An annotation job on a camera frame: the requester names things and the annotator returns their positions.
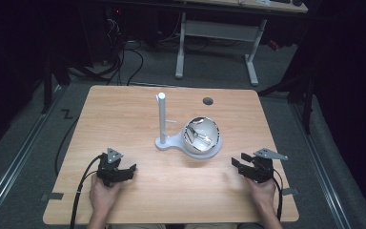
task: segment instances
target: metal bowl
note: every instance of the metal bowl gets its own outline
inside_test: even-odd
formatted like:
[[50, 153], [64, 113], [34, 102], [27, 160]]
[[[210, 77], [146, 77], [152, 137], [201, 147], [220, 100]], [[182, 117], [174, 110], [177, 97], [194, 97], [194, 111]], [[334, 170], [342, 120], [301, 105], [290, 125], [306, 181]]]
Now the metal bowl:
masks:
[[205, 155], [218, 144], [219, 129], [208, 117], [196, 117], [182, 131], [183, 144], [197, 155]]

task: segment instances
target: white pole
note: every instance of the white pole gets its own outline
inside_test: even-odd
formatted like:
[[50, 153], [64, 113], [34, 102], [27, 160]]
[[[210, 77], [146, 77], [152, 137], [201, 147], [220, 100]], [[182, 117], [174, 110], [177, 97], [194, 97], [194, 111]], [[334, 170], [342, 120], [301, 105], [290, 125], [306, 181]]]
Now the white pole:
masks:
[[159, 104], [159, 131], [160, 131], [160, 143], [166, 143], [166, 118], [165, 118], [165, 94], [160, 93], [157, 96], [158, 104]]

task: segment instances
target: table leg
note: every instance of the table leg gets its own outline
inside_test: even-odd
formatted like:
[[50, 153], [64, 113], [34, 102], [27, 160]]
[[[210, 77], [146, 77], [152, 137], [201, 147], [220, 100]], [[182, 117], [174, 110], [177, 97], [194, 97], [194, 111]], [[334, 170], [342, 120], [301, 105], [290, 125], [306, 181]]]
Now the table leg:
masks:
[[180, 26], [180, 47], [179, 53], [177, 55], [177, 63], [176, 63], [176, 78], [183, 77], [183, 68], [184, 68], [184, 37], [186, 33], [186, 12], [182, 12], [182, 22]]
[[256, 72], [254, 71], [254, 56], [256, 54], [257, 47], [260, 43], [261, 36], [263, 35], [264, 28], [266, 27], [266, 23], [267, 23], [266, 19], [263, 19], [261, 21], [260, 26], [255, 35], [254, 44], [252, 46], [251, 53], [245, 55], [246, 66], [248, 67], [248, 74], [249, 74], [249, 77], [251, 78], [251, 84], [253, 86], [258, 85]]

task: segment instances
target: white desk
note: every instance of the white desk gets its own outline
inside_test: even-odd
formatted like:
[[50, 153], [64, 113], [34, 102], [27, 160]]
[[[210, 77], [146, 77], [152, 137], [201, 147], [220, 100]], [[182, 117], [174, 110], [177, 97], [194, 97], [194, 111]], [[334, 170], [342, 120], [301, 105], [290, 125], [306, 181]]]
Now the white desk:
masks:
[[[300, 7], [296, 7], [293, 4], [284, 4], [271, 2], [269, 6], [256, 3], [255, 0], [241, 0], [241, 5], [238, 4], [238, 0], [186, 0], [186, 2], [205, 3], [205, 4], [218, 4], [226, 5], [230, 7], [241, 8], [253, 8], [258, 10], [277, 10], [286, 12], [307, 12], [308, 9], [304, 4]], [[245, 55], [245, 62], [248, 68], [248, 74], [251, 79], [251, 83], [254, 86], [258, 85], [256, 72], [254, 70], [254, 56], [257, 51], [257, 47], [260, 43], [261, 36], [263, 35], [267, 20], [263, 19], [259, 26], [239, 26], [232, 24], [214, 23], [206, 21], [194, 21], [187, 20], [186, 13], [182, 13], [181, 29], [180, 29], [180, 46], [177, 55], [176, 64], [176, 78], [183, 77], [184, 70], [184, 42], [185, 36], [201, 36], [219, 39], [239, 40], [252, 42], [249, 54]]]

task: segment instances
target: human hand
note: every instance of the human hand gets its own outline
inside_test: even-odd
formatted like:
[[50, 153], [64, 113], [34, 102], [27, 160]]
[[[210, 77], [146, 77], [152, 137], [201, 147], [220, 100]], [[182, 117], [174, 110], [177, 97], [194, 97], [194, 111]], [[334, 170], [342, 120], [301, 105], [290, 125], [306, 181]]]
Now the human hand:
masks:
[[272, 179], [263, 183], [257, 183], [252, 179], [246, 178], [251, 188], [252, 200], [257, 208], [273, 207], [275, 197], [275, 182]]
[[111, 187], [107, 187], [97, 175], [91, 176], [89, 198], [91, 199], [93, 214], [91, 215], [88, 228], [104, 228], [108, 214], [117, 199], [120, 187], [121, 182], [111, 184]]
[[275, 197], [275, 182], [272, 179], [257, 183], [246, 178], [251, 188], [252, 201], [264, 223], [265, 229], [281, 229], [282, 225], [275, 215], [273, 207]]

